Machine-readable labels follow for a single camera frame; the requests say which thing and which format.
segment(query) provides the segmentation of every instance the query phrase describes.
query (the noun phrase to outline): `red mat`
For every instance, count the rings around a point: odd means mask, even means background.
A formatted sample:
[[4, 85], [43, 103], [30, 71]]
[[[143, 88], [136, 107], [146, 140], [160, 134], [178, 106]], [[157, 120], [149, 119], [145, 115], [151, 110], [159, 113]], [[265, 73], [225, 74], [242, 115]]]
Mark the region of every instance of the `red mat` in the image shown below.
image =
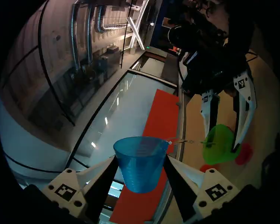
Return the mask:
[[[157, 90], [142, 136], [168, 139], [176, 136], [178, 124], [178, 97]], [[173, 152], [173, 145], [167, 153]], [[162, 170], [157, 187], [145, 194], [136, 194], [123, 187], [110, 222], [118, 224], [143, 224], [152, 219], [159, 205], [167, 176]]]

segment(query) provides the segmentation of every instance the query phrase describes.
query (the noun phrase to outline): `ceiling pipe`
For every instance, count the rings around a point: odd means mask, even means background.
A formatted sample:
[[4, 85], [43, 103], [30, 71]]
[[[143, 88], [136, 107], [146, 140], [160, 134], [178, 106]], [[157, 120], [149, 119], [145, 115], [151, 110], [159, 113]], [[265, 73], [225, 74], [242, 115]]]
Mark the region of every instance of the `ceiling pipe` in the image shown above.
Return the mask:
[[[131, 4], [128, 2], [126, 2], [126, 5], [128, 7], [131, 6]], [[131, 9], [138, 12], [141, 10], [141, 7], [132, 4]], [[106, 31], [113, 31], [113, 30], [123, 29], [127, 27], [127, 23], [105, 25], [105, 13], [106, 13], [106, 6], [98, 6], [96, 23], [95, 23], [96, 32], [104, 33]]]
[[88, 64], [90, 65], [93, 61], [92, 59], [92, 21], [94, 13], [94, 5], [88, 4], [86, 12], [86, 49], [87, 49], [87, 58]]
[[79, 0], [77, 0], [73, 6], [72, 6], [72, 15], [71, 15], [71, 49], [72, 49], [72, 55], [75, 62], [75, 68], [76, 71], [81, 69], [81, 64], [79, 60], [79, 54], [78, 54], [78, 42], [77, 42], [77, 16], [78, 16], [78, 10], [80, 7]]
[[132, 10], [136, 11], [136, 12], [139, 12], [141, 10], [141, 7], [140, 6], [136, 6], [134, 4], [132, 4], [132, 7], [131, 7]]

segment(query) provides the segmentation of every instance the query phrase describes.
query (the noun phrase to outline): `light fixture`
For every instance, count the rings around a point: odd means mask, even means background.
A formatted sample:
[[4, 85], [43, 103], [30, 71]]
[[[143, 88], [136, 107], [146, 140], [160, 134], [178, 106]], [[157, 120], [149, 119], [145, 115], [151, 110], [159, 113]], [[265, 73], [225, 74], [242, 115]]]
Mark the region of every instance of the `light fixture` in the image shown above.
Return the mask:
[[[145, 11], [146, 6], [148, 4], [148, 1], [149, 0], [144, 0], [143, 3], [142, 3], [142, 6], [141, 6], [141, 9], [140, 9], [140, 12], [139, 12], [139, 16], [138, 16], [138, 19], [137, 19], [137, 22], [136, 22], [136, 30], [137, 30], [137, 32], [138, 32], [138, 30], [140, 28], [141, 19], [143, 17], [143, 14], [144, 14], [144, 11]], [[136, 33], [134, 32], [133, 36], [132, 36], [132, 39], [131, 39], [131, 42], [130, 42], [130, 48], [133, 48], [134, 43], [135, 43], [135, 38], [137, 38], [137, 37], [136, 37]]]
[[139, 64], [139, 61], [137, 61], [137, 63], [134, 64], [134, 66], [132, 67], [132, 69], [134, 69], [138, 64]]
[[117, 189], [117, 188], [115, 188], [115, 187], [113, 187], [113, 186], [110, 186], [110, 188], [112, 188], [112, 189], [114, 189], [114, 190], [119, 190], [119, 189]]
[[128, 21], [128, 23], [129, 23], [129, 25], [131, 26], [131, 28], [132, 28], [132, 30], [133, 30], [135, 36], [136, 36], [136, 39], [137, 39], [137, 41], [138, 41], [138, 43], [139, 43], [139, 45], [140, 45], [140, 48], [141, 48], [142, 50], [144, 50], [144, 46], [143, 46], [142, 40], [141, 40], [141, 38], [140, 38], [140, 36], [139, 36], [138, 30], [136, 29], [135, 23], [133, 22], [133, 20], [132, 20], [131, 17], [128, 17], [128, 18], [127, 18], [127, 21]]

